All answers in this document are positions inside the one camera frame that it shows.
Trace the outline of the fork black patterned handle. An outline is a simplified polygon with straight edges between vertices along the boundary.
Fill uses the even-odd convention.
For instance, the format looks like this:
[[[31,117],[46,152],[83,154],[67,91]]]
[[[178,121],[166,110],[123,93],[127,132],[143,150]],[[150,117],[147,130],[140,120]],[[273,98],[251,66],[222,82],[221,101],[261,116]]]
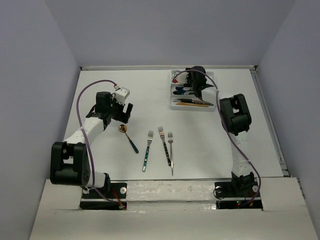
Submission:
[[[163,147],[164,147],[167,163],[171,167],[172,163],[171,163],[171,159],[170,159],[170,156],[169,156],[169,152],[168,152],[168,148],[167,148],[167,144],[166,144],[166,140],[165,140],[164,129],[163,129],[162,126],[158,127],[158,132],[159,132],[159,136],[160,136],[160,139],[161,139]]]

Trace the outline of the black handled knife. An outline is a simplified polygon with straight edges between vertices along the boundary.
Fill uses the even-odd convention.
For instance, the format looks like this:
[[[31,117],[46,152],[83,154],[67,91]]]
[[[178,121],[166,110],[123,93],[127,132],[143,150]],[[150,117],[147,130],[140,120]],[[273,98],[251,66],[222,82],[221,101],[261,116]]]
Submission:
[[[192,104],[196,104],[196,105],[214,106],[214,104],[212,104],[210,102],[201,101],[201,100],[198,100],[198,99],[192,99],[191,103]]]

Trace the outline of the gold spoon teal handle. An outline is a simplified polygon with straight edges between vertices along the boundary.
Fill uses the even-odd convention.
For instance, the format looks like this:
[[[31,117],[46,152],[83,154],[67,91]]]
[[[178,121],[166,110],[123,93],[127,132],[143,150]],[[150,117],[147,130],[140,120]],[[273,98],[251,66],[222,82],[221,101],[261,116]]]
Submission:
[[[120,131],[121,133],[124,133],[124,134],[125,134],[125,136],[127,137],[130,145],[132,146],[134,152],[135,152],[136,154],[138,154],[138,153],[139,153],[138,148],[136,147],[136,145],[134,144],[134,142],[131,140],[131,138],[130,138],[130,137],[128,136],[128,134],[127,134],[127,126],[124,125],[124,124],[121,124],[121,125],[119,125],[118,129],[119,129],[119,131]]]

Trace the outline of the silver fork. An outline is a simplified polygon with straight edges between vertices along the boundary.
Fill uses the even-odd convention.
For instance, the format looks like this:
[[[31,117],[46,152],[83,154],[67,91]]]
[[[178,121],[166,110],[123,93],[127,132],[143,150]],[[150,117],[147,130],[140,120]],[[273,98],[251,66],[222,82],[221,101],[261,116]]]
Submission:
[[[168,139],[168,143],[170,145],[171,175],[173,176],[174,175],[174,160],[173,160],[173,147],[172,147],[172,144],[174,142],[174,138],[173,138],[173,133],[172,132],[168,133],[167,139]]]

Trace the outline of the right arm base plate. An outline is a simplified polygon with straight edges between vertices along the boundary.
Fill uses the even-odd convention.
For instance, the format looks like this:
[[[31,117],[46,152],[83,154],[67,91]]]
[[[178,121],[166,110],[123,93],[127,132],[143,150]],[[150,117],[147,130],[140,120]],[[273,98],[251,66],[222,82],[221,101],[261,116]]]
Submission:
[[[261,195],[258,194],[252,199],[258,190],[258,184],[245,187],[240,192],[232,189],[230,181],[219,181],[214,183],[213,196],[216,198],[216,208],[218,210],[235,209],[263,209]]]

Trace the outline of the blue spoon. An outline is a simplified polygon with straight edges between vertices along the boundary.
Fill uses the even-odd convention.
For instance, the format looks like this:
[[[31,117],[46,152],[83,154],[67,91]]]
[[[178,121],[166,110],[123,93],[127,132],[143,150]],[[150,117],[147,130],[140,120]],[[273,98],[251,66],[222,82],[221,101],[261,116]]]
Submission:
[[[192,89],[185,89],[185,88],[182,87],[182,86],[177,86],[175,89],[176,89],[178,92],[181,92],[181,93],[192,92],[192,91],[193,91]]]

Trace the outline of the teal handled knife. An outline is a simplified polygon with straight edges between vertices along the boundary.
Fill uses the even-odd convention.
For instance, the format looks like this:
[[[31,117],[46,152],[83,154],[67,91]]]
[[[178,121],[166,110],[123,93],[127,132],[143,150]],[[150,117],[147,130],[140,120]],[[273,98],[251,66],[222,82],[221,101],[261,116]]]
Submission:
[[[193,99],[184,99],[184,98],[175,98],[172,100],[172,102],[174,103],[188,103],[188,104],[192,104],[194,103]]]

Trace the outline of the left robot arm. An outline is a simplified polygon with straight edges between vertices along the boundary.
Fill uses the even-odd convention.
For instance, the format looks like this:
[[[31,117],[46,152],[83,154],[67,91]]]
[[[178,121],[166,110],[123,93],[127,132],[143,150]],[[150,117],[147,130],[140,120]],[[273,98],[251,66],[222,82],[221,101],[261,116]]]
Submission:
[[[50,181],[54,185],[78,186],[91,189],[104,198],[110,194],[111,179],[105,172],[97,172],[90,164],[92,156],[90,144],[103,131],[111,120],[128,123],[133,104],[129,103],[124,112],[125,101],[130,95],[127,88],[111,93],[96,93],[95,105],[85,116],[84,122],[69,138],[56,141],[51,147]]]

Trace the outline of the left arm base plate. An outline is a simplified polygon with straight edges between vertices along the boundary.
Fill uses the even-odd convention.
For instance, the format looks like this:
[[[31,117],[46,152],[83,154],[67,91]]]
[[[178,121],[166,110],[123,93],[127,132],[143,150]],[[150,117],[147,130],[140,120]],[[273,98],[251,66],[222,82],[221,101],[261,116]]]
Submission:
[[[104,188],[83,190],[79,202],[82,210],[122,211],[127,209],[127,182],[111,182],[110,191]]]

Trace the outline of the gold orange knife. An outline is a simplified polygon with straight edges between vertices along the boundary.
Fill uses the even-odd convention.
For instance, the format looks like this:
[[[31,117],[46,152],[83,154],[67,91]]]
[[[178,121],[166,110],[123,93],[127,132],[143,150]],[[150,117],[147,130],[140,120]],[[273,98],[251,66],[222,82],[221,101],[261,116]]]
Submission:
[[[204,107],[204,108],[211,107],[211,106],[209,106],[209,105],[198,105],[198,104],[184,103],[184,102],[178,102],[178,103],[176,103],[175,105],[176,105],[176,106]]]

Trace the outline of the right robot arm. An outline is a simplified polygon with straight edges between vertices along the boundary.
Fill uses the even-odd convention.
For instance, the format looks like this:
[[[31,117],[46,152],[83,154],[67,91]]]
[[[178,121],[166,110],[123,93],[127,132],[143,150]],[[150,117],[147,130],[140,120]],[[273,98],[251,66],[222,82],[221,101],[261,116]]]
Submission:
[[[222,128],[231,145],[232,170],[230,181],[217,182],[214,194],[217,199],[256,198],[260,193],[261,176],[247,156],[248,132],[252,117],[242,93],[223,93],[202,66],[186,68],[187,83],[194,95],[216,106]]]

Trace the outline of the fork teal patterned handle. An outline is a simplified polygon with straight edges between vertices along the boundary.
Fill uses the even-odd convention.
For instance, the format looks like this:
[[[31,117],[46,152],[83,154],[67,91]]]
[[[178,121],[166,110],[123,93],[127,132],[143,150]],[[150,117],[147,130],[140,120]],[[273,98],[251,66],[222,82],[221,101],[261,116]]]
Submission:
[[[147,162],[148,162],[148,157],[149,157],[149,152],[150,152],[150,146],[151,143],[153,141],[153,134],[154,131],[150,130],[148,132],[148,136],[147,136],[147,147],[146,147],[146,151],[145,151],[145,156],[144,156],[144,161],[143,161],[143,167],[142,167],[142,171],[145,172],[146,168],[147,168]]]

